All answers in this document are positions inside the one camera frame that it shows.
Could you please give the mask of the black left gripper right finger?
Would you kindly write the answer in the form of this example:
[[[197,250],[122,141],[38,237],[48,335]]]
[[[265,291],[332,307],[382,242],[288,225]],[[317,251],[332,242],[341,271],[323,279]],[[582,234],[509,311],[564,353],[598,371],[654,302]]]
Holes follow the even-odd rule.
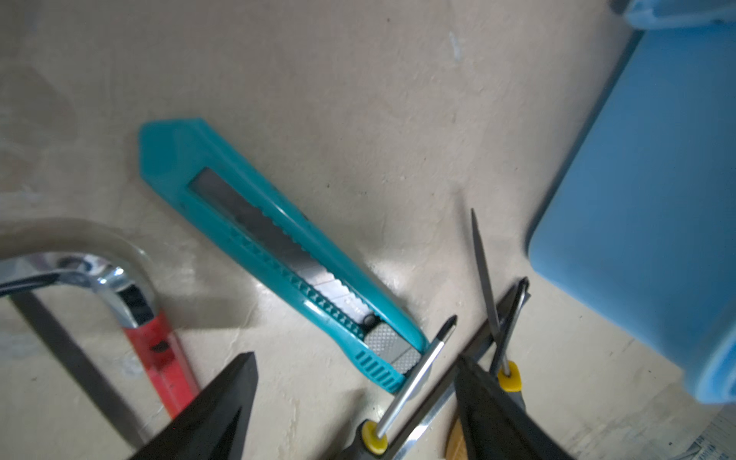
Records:
[[[470,459],[569,459],[475,361],[460,356],[454,380]]]

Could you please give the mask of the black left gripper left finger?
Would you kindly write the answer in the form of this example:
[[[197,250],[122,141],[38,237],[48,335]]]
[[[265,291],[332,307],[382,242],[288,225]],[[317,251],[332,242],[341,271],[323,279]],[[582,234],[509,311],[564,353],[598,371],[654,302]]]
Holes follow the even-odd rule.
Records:
[[[253,352],[237,355],[134,459],[241,459],[259,374]]]

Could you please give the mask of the wooden handled screwdriver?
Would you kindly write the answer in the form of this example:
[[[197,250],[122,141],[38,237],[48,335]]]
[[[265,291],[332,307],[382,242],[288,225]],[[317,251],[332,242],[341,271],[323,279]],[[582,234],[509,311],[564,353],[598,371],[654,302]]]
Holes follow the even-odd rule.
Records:
[[[471,209],[471,235],[473,236],[473,251],[475,251],[475,262],[478,271],[480,287],[483,295],[485,309],[488,316],[488,324],[490,328],[491,341],[495,341],[500,333],[500,325],[498,320],[498,310],[496,309],[496,302],[490,273],[487,266],[487,260],[481,239],[480,231],[478,228],[478,221],[475,214],[475,209]],[[445,458],[448,460],[461,460],[468,459],[468,453],[466,443],[464,440],[463,430],[461,427],[460,418],[457,417],[448,435],[448,443],[446,445]]]

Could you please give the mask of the teal utility knife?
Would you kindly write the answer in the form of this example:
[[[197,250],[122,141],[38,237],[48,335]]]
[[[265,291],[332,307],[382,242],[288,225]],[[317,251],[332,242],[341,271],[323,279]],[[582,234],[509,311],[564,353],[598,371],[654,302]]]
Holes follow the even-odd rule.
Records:
[[[202,119],[143,124],[140,174],[223,253],[390,394],[429,347],[410,316]]]

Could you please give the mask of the light blue plastic toolbox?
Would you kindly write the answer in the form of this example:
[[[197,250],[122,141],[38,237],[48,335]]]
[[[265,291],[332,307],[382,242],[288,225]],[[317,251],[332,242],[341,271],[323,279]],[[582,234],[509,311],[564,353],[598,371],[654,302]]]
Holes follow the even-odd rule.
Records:
[[[622,1],[634,29],[529,238],[532,268],[735,400],[735,5]]]

